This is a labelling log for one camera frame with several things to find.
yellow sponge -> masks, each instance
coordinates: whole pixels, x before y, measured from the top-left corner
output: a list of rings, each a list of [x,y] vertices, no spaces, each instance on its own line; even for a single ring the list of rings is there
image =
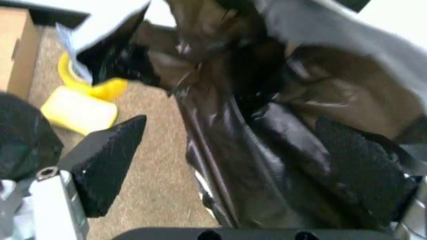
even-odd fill
[[[117,106],[111,102],[87,96],[65,86],[58,87],[41,112],[55,126],[88,135],[110,128],[117,118]]]

white surface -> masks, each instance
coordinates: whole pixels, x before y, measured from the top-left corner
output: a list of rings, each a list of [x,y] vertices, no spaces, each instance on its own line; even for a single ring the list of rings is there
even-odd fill
[[[29,189],[34,206],[37,240],[83,240],[60,175],[37,182]]]
[[[144,15],[144,20],[153,25],[170,28],[175,28],[177,26],[177,22],[165,0],[151,0],[147,12]]]
[[[371,0],[358,17],[427,50],[426,13],[427,0]]]

yellow object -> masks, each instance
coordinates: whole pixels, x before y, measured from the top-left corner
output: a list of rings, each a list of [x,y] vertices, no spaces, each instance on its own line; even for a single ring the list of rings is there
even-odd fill
[[[58,62],[58,73],[64,84],[72,90],[105,101],[112,101],[126,90],[128,82],[121,78],[112,78],[104,83],[91,86],[76,76],[72,70],[68,54],[64,52]]]
[[[85,136],[110,128],[117,118],[117,106],[114,103],[84,95],[65,86],[58,87],[40,110],[52,125]]]

trash bag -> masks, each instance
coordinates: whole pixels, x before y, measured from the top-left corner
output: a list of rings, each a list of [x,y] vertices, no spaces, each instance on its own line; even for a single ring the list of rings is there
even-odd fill
[[[426,143],[427,54],[311,0],[167,3],[176,28],[142,21],[128,46],[176,98],[219,223],[389,231],[418,185],[399,144]]]
[[[37,108],[0,92],[0,179],[18,182],[35,176],[57,164],[63,147]]]

